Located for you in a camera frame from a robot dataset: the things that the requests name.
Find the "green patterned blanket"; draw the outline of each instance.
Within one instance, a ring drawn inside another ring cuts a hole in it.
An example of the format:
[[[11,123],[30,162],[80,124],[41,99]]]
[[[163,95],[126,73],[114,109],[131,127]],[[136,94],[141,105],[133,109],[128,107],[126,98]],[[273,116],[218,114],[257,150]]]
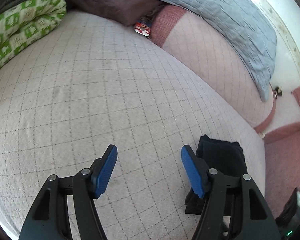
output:
[[[0,14],[0,68],[57,27],[65,14],[64,0],[27,0]]]

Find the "metal pivot screw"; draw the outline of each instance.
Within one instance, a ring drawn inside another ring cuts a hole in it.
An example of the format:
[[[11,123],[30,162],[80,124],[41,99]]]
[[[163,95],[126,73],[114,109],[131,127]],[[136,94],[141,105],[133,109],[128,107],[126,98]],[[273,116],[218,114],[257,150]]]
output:
[[[211,175],[216,175],[218,173],[218,171],[215,168],[211,168],[211,169],[209,169],[209,173]]]
[[[245,180],[250,180],[250,179],[251,179],[251,176],[250,176],[249,174],[244,174],[244,175],[243,175],[243,178],[244,178]]]
[[[54,181],[57,178],[57,176],[55,174],[52,174],[48,177],[49,181]]]
[[[85,168],[81,171],[82,175],[88,175],[90,173],[90,169],[89,168]]]

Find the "quilted mattress surface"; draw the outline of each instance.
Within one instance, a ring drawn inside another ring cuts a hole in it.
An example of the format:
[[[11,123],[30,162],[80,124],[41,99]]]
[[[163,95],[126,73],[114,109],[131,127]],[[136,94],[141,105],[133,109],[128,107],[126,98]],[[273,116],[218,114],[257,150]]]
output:
[[[166,6],[151,27],[151,41],[180,60],[257,132],[272,120],[275,102],[263,102],[244,63],[227,40],[205,20],[181,7]]]
[[[108,239],[191,239],[180,149],[203,134],[238,141],[264,193],[263,140],[218,93],[132,29],[69,12],[0,69],[0,221],[17,235],[50,174],[74,175],[115,144],[95,202]]]

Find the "grid pattern fabric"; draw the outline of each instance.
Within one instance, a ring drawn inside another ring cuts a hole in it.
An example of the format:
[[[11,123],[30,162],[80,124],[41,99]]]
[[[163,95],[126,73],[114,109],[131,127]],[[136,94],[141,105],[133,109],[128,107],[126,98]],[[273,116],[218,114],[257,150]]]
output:
[[[207,82],[252,127],[261,125],[274,105],[272,88],[262,102],[258,89],[239,55],[210,24],[186,12],[162,48]]]
[[[203,134],[238,141],[264,193],[263,140],[220,95],[132,29],[71,11],[0,70],[0,221],[18,233],[50,174],[74,175],[115,144],[95,202],[108,239],[191,239],[180,149]]]

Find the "blue gripper pad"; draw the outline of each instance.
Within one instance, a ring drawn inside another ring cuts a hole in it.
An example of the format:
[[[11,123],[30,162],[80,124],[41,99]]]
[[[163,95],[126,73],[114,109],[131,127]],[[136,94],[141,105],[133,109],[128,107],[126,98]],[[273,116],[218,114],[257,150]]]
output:
[[[199,171],[197,170],[197,167],[194,164],[191,155],[193,155],[193,157],[196,158],[194,153],[192,152],[191,154],[187,150],[186,146],[184,145],[181,149],[181,160],[183,166],[186,170],[186,173],[188,175],[194,193],[196,193],[199,196],[199,198],[203,198],[205,192],[202,187],[202,178],[201,175],[199,174]]]
[[[95,196],[97,198],[106,191],[115,163],[117,162],[117,158],[118,150],[116,146],[113,146],[96,180]]]

